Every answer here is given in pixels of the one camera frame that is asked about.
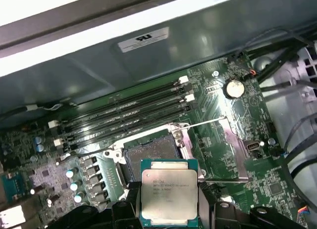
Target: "green circuit board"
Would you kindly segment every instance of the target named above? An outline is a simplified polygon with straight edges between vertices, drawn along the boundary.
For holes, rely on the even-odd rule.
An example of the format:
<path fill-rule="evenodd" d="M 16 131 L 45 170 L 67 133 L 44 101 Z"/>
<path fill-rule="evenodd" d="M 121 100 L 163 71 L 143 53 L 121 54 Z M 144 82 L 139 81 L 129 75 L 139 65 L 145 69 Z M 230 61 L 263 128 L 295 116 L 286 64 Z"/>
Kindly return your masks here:
<path fill-rule="evenodd" d="M 239 62 L 250 66 L 246 57 L 242 57 Z M 261 143 L 261 146 L 255 155 L 248 155 L 248 159 L 245 161 L 245 167 L 250 181 L 248 183 L 220 183 L 220 186 L 225 186 L 226 188 L 224 196 L 231 196 L 237 208 L 242 211 L 248 212 L 251 207 L 259 205 L 270 206 L 275 207 L 285 216 L 296 220 L 297 208 L 293 203 L 295 192 L 283 177 L 280 168 L 280 162 L 283 158 L 272 156 L 272 152 L 279 150 L 280 146 L 256 79 L 251 78 L 244 81 L 245 91 L 240 98 L 229 99 L 223 93 L 222 88 L 227 80 L 231 78 L 241 78 L 247 74 L 248 71 L 242 69 L 240 65 L 237 66 L 234 63 L 228 63 L 225 57 L 209 61 L 95 99 L 77 107 L 59 111 L 51 116 L 37 120 L 37 128 L 31 132 L 22 132 L 20 129 L 17 129 L 3 133 L 0 136 L 2 150 L 7 148 L 12 158 L 20 158 L 21 165 L 10 171 L 22 173 L 27 189 L 32 187 L 32 182 L 28 180 L 29 177 L 26 175 L 26 172 L 30 169 L 40 169 L 40 174 L 40 171 L 44 168 L 54 168 L 54 172 L 57 172 L 57 174 L 50 176 L 50 181 L 57 182 L 56 184 L 67 182 L 68 179 L 64 177 L 64 172 L 73 166 L 80 166 L 85 159 L 74 159 L 60 166 L 56 166 L 52 163 L 53 159 L 57 158 L 58 155 L 55 151 L 50 151 L 54 137 L 49 133 L 47 126 L 48 121 L 63 121 L 69 118 L 75 118 L 88 111 L 112 104 L 114 101 L 148 92 L 153 88 L 174 82 L 179 77 L 188 76 L 193 87 L 191 92 L 193 92 L 197 102 L 195 109 L 177 115 L 170 114 L 170 109 L 166 111 L 162 110 L 157 115 L 151 116 L 152 121 L 149 121 L 146 125 L 133 129 L 133 131 L 130 132 L 125 131 L 120 134 L 120 136 L 103 138 L 88 146 L 80 147 L 77 151 L 84 153 L 92 151 L 91 149 L 95 150 L 107 147 L 122 137 L 167 123 L 188 123 L 192 125 L 219 117 L 226 117 L 232 131 L 239 136 L 243 142 L 257 142 Z M 193 145 L 193 155 L 198 159 L 201 169 L 206 171 L 206 179 L 233 179 L 238 176 L 236 162 L 232 154 L 232 146 L 227 143 L 225 133 L 219 122 L 192 127 L 188 133 Z M 152 134 L 130 142 L 128 145 L 129 147 L 133 147 L 141 143 L 144 144 L 166 134 L 167 133 Z M 45 154 L 36 153 L 34 146 L 34 138 L 36 136 L 45 136 L 47 148 L 49 149 Z M 37 160 L 30 161 L 30 158 L 34 155 L 36 155 Z M 101 153 L 93 156 L 97 157 L 98 165 L 104 176 L 109 199 L 111 201 L 118 200 L 123 194 L 123 188 L 120 185 L 114 162 L 111 159 L 104 158 Z M 80 175 L 81 178 L 85 178 L 84 170 L 80 170 Z M 89 191 L 89 186 L 84 185 L 83 188 Z M 72 201 L 74 194 L 74 192 L 69 192 L 65 195 L 64 200 L 56 207 L 43 209 L 43 212 L 41 212 L 43 224 L 46 225 L 50 220 L 62 216 L 62 214 L 67 213 L 77 206 Z M 94 205 L 94 201 L 90 197 L 88 197 L 87 200 Z M 56 212 L 57 207 L 62 208 L 62 213 Z"/>

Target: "sticker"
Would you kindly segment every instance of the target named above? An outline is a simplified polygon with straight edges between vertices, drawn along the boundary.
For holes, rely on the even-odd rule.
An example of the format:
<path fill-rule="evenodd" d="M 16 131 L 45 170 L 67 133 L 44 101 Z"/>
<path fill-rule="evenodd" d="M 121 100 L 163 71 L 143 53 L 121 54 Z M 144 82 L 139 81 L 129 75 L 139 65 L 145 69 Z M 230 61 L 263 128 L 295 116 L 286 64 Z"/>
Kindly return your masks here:
<path fill-rule="evenodd" d="M 118 43 L 122 52 L 128 52 L 149 44 L 153 44 L 157 41 L 165 40 L 168 38 L 169 27 L 165 27 L 159 30 L 155 30 L 135 38 Z"/>

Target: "motherboard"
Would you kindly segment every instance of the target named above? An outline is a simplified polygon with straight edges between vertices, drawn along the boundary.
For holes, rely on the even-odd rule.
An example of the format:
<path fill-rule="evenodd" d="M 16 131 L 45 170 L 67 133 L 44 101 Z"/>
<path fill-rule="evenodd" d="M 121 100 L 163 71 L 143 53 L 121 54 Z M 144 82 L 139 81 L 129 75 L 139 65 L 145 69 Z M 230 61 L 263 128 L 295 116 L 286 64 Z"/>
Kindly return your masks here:
<path fill-rule="evenodd" d="M 37 196 L 37 227 L 45 228 L 79 205 L 101 211 L 124 199 L 142 159 L 196 158 L 198 180 L 219 200 L 296 220 L 296 194 L 250 69 L 245 56 L 223 57 L 1 133 L 3 203 Z"/>

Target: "black cable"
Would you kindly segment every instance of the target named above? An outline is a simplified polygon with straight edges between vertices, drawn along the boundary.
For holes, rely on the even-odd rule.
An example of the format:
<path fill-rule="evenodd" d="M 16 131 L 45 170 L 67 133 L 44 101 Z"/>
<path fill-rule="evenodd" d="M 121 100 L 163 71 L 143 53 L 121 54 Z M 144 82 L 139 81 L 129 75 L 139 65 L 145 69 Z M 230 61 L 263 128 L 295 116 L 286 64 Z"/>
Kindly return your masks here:
<path fill-rule="evenodd" d="M 296 83 L 299 85 L 303 85 L 306 87 L 311 87 L 311 88 L 317 89 L 317 83 L 314 83 L 314 82 L 305 81 L 305 80 L 296 80 Z"/>
<path fill-rule="evenodd" d="M 290 82 L 283 82 L 274 86 L 269 86 L 269 87 L 262 87 L 260 88 L 262 92 L 270 92 L 270 91 L 276 91 L 280 89 L 285 89 L 287 87 L 290 87 L 291 83 Z"/>
<path fill-rule="evenodd" d="M 286 164 L 317 142 L 317 134 L 312 134 L 298 144 L 285 158 Z"/>
<path fill-rule="evenodd" d="M 28 110 L 28 108 L 26 106 L 23 106 L 23 107 L 19 107 L 19 108 L 16 108 L 16 109 L 12 109 L 8 112 L 5 112 L 3 114 L 0 115 L 0 122 L 13 116 L 13 115 L 16 115 L 16 114 L 19 114 L 19 113 L 23 113 L 23 112 L 26 112 Z"/>
<path fill-rule="evenodd" d="M 298 173 L 300 173 L 303 169 L 305 169 L 306 167 L 316 164 L 317 163 L 317 157 L 304 161 L 303 163 L 299 164 L 291 173 L 292 178 L 295 178 Z"/>
<path fill-rule="evenodd" d="M 317 113 L 314 113 L 314 114 L 311 114 L 311 115 L 308 115 L 302 119 L 300 119 L 291 129 L 286 141 L 285 141 L 285 145 L 284 145 L 284 151 L 285 152 L 288 152 L 287 148 L 288 148 L 288 145 L 289 145 L 289 142 L 291 141 L 293 135 L 295 134 L 295 132 L 299 129 L 299 127 L 308 119 L 315 119 L 317 118 Z"/>
<path fill-rule="evenodd" d="M 82 154 L 80 154 L 80 153 L 75 153 L 75 154 L 70 155 L 70 156 L 66 157 L 65 159 L 59 161 L 58 163 L 59 163 L 59 164 L 60 164 L 60 163 L 64 163 L 64 162 L 70 161 L 71 159 L 73 159 L 73 158 L 75 158 L 75 157 L 80 158 L 80 157 L 90 156 L 90 155 L 92 155 L 92 154 L 101 153 L 101 152 L 107 151 L 107 150 L 113 150 L 113 149 L 112 149 L 112 148 L 102 148 L 102 149 L 99 149 L 99 150 L 97 150 L 97 151 L 92 151 L 92 152 L 87 152 L 87 153 L 82 153 Z"/>
<path fill-rule="evenodd" d="M 309 82 L 309 81 L 296 80 L 296 84 L 317 89 L 317 83 L 313 83 L 313 82 Z M 274 86 L 262 87 L 261 91 L 262 92 L 276 91 L 276 90 L 290 87 L 291 85 L 292 84 L 290 82 L 282 82 L 282 83 L 274 85 Z"/>
<path fill-rule="evenodd" d="M 286 161 L 281 161 L 281 167 L 282 167 L 282 171 L 284 173 L 284 177 L 286 179 L 286 182 L 288 182 L 292 188 L 295 190 L 296 194 L 306 202 L 306 204 L 315 212 L 317 213 L 317 206 L 310 201 L 310 199 L 301 191 L 301 189 L 297 186 L 297 184 L 294 182 Z"/>
<path fill-rule="evenodd" d="M 243 50 L 245 50 L 247 47 L 249 47 L 252 43 L 254 43 L 256 40 L 260 39 L 261 37 L 273 32 L 273 31 L 284 31 L 286 33 L 288 33 L 290 36 L 292 36 L 293 38 L 297 39 L 298 41 L 308 45 L 308 46 L 314 46 L 314 42 L 306 39 L 306 38 L 303 38 L 297 34 L 295 34 L 293 31 L 287 29 L 287 28 L 284 28 L 284 27 L 275 27 L 275 28 L 272 28 L 272 29 L 269 29 L 269 30 L 266 30 L 260 34 L 258 34 L 257 36 L 251 38 L 249 41 L 247 41 L 238 51 L 235 52 L 234 54 L 234 57 L 235 59 L 238 58 L 239 54 L 243 52 Z"/>

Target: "black dimm slot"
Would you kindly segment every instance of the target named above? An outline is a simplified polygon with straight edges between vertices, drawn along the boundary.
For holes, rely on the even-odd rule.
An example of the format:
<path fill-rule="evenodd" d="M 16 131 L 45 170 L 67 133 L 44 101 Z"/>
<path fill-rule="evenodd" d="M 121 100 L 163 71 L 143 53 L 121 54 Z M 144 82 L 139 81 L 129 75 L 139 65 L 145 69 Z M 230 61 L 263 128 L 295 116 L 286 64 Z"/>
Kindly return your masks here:
<path fill-rule="evenodd" d="M 161 115 L 161 116 L 158 116 L 156 118 L 152 118 L 152 119 L 149 119 L 147 121 L 145 121 L 144 123 L 142 123 L 142 125 L 140 126 L 136 126 L 132 129 L 129 129 L 129 130 L 120 130 L 120 131 L 117 131 L 117 132 L 114 132 L 114 133 L 111 133 L 111 134 L 108 134 L 108 135 L 101 135 L 101 136 L 98 136 L 98 137 L 94 137 L 90 140 L 87 140 L 87 141 L 84 141 L 84 142 L 81 142 L 79 144 L 73 144 L 70 146 L 70 149 L 71 150 L 76 150 L 76 149 L 79 149 L 79 148 L 82 148 L 82 147 L 85 147 L 87 145 L 90 145 L 90 144 L 93 144 L 93 143 L 97 143 L 105 138 L 108 138 L 108 137 L 114 137 L 116 135 L 119 135 L 119 134 L 123 134 L 125 132 L 131 132 L 131 131 L 134 131 L 134 130 L 137 130 L 138 128 L 148 124 L 148 123 L 152 123 L 152 122 L 155 122 L 155 121 L 159 121 L 161 119 L 164 119 L 164 118 L 170 118 L 172 116 L 175 116 L 175 115 L 178 115 L 178 114 L 181 114 L 184 112 L 184 109 L 181 109 L 181 110 L 177 110 L 177 111 L 174 111 L 174 112 L 171 112 L 171 113 L 168 113 L 168 114 L 165 114 L 165 115 Z"/>
<path fill-rule="evenodd" d="M 138 120 L 140 118 L 144 118 L 144 117 L 147 117 L 149 115 L 154 115 L 156 113 L 160 113 L 160 112 L 162 112 L 164 110 L 175 108 L 177 106 L 180 106 L 180 103 L 178 101 L 175 101 L 175 102 L 172 102 L 172 103 L 170 102 L 170 103 L 168 103 L 166 105 L 160 105 L 160 106 L 158 106 L 155 109 L 150 109 L 150 110 L 148 110 L 146 112 L 143 112 L 143 113 L 137 113 L 136 115 L 128 116 L 128 118 L 118 119 L 118 120 L 115 120 L 113 122 L 100 125 L 100 126 L 98 126 L 96 128 L 89 129 L 89 130 L 87 130 L 85 132 L 78 133 L 76 135 L 72 135 L 71 137 L 74 137 L 76 139 L 87 137 L 87 136 L 90 136 L 92 134 L 97 134 L 100 131 L 102 131 L 103 129 L 114 128 L 114 127 L 122 125 L 124 122 L 125 123 L 132 122 L 134 120 Z"/>
<path fill-rule="evenodd" d="M 129 113 L 131 111 L 134 111 L 134 110 L 143 109 L 143 108 L 147 108 L 147 107 L 149 107 L 151 105 L 156 105 L 156 104 L 159 104 L 159 103 L 166 102 L 166 101 L 168 101 L 168 99 L 171 99 L 173 96 L 175 96 L 174 99 L 176 99 L 177 98 L 177 92 L 169 92 L 169 93 L 167 93 L 167 94 L 165 94 L 163 96 L 159 96 L 159 97 L 157 97 L 155 99 L 149 99 L 149 100 L 147 100 L 145 102 L 137 103 L 135 105 L 131 105 L 131 106 L 128 106 L 126 108 L 122 108 L 120 110 L 116 110 L 115 112 L 111 112 L 111 113 L 108 113 L 108 114 L 105 114 L 105 115 L 99 115 L 97 118 L 94 118 L 92 120 L 83 121 L 83 122 L 80 122 L 78 124 L 66 127 L 65 131 L 66 131 L 66 133 L 70 133 L 70 132 L 73 132 L 73 131 L 78 131 L 81 128 L 102 123 L 102 122 L 106 121 L 109 118 L 116 117 L 117 115 L 127 114 L 127 113 Z"/>
<path fill-rule="evenodd" d="M 142 93 L 133 95 L 131 97 L 127 97 L 125 99 L 118 100 L 118 101 L 116 101 L 114 103 L 107 104 L 106 106 L 102 106 L 102 107 L 99 107 L 97 109 L 88 111 L 85 114 L 81 114 L 79 116 L 76 116 L 75 118 L 70 119 L 69 122 L 73 122 L 73 121 L 76 121 L 76 120 L 79 120 L 79 119 L 82 119 L 82 118 L 85 118 L 85 117 L 89 117 L 89 116 L 94 115 L 94 114 L 98 114 L 101 111 L 110 110 L 112 108 L 117 107 L 118 105 L 124 105 L 124 104 L 128 104 L 129 102 L 137 101 L 138 98 L 147 98 L 147 97 L 149 97 L 151 95 L 159 94 L 161 92 L 165 92 L 165 91 L 171 90 L 172 88 L 176 88 L 174 86 L 174 83 L 169 83 L 169 84 L 166 84 L 164 86 L 149 90 L 147 92 L 142 92 Z"/>

